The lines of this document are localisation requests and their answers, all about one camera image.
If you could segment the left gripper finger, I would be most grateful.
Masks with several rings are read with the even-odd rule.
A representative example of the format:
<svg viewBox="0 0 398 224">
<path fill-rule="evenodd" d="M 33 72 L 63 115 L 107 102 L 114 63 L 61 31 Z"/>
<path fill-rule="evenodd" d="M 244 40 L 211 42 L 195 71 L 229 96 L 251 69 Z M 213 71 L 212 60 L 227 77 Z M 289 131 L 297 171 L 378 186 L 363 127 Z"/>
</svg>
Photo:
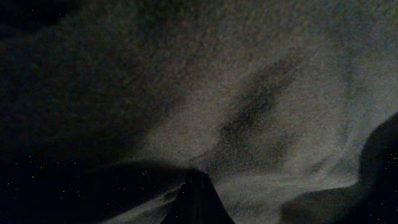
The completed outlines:
<svg viewBox="0 0 398 224">
<path fill-rule="evenodd" d="M 234 224 L 209 175 L 191 169 L 161 224 Z"/>
</svg>

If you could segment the black pants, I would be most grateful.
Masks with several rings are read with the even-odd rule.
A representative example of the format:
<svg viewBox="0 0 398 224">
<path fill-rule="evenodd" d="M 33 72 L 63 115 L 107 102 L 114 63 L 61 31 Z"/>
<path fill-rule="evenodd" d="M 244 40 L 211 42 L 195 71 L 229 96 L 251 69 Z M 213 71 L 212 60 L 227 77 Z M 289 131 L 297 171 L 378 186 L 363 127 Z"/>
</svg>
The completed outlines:
<svg viewBox="0 0 398 224">
<path fill-rule="evenodd" d="M 2 1 L 1 222 L 335 223 L 397 140 L 396 1 Z"/>
</svg>

